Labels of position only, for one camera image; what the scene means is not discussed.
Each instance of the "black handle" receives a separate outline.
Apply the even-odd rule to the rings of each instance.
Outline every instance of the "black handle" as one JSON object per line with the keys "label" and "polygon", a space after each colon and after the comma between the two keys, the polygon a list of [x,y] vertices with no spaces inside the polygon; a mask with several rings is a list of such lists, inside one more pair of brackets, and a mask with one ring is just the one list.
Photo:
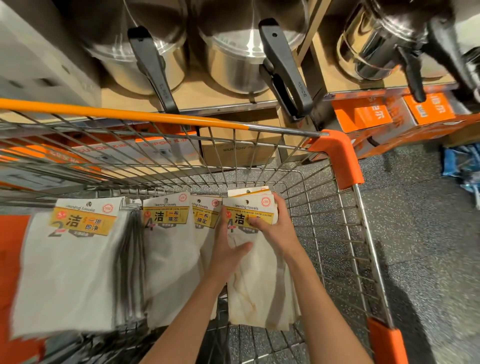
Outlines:
{"label": "black handle", "polygon": [[144,26],[127,32],[139,70],[147,76],[167,114],[180,114],[165,76],[165,60],[159,55],[150,32]]}
{"label": "black handle", "polygon": [[450,72],[462,94],[472,95],[477,85],[462,60],[453,15],[447,12],[437,14],[428,21],[427,30],[428,43],[422,46],[422,50]]}
{"label": "black handle", "polygon": [[298,122],[310,114],[313,100],[293,59],[287,38],[273,18],[261,20],[258,30],[266,56],[260,65],[260,75],[291,119]]}
{"label": "black handle", "polygon": [[407,78],[408,88],[417,102],[425,102],[427,95],[421,78],[421,62],[413,50],[401,46],[395,47],[395,55]]}

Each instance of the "shopping cart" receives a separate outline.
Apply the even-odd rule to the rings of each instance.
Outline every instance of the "shopping cart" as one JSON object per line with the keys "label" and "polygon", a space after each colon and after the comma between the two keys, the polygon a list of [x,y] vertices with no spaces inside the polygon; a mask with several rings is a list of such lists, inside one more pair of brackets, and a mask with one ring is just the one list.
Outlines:
{"label": "shopping cart", "polygon": [[[378,363],[406,363],[360,195],[363,177],[343,133],[7,99],[0,99],[0,109],[3,211],[53,207],[59,197],[145,198],[185,190],[226,196],[228,189],[268,185],[286,199],[300,242],[367,351]],[[208,128],[210,136],[189,133],[194,127]],[[232,137],[213,137],[214,128],[228,128]],[[256,140],[239,140],[236,133],[241,130],[257,133]],[[260,142],[262,133],[279,136],[278,142]],[[285,145],[287,135],[298,142]],[[154,142],[173,147],[179,138],[192,146],[195,158],[172,156]],[[202,144],[225,143],[232,147],[233,162],[223,165],[216,152],[219,163],[206,166]],[[243,146],[250,149],[249,162],[239,165]],[[161,154],[162,163],[146,148]],[[269,164],[254,165],[260,148],[268,148]],[[287,155],[284,161],[280,152]],[[210,322],[201,348],[203,362],[308,361],[301,322],[286,332],[230,325],[227,299],[225,294],[219,297],[217,318]],[[103,337],[82,336],[82,354],[77,350],[75,355],[78,362],[122,362],[130,352],[146,352],[159,334],[137,323]]]}

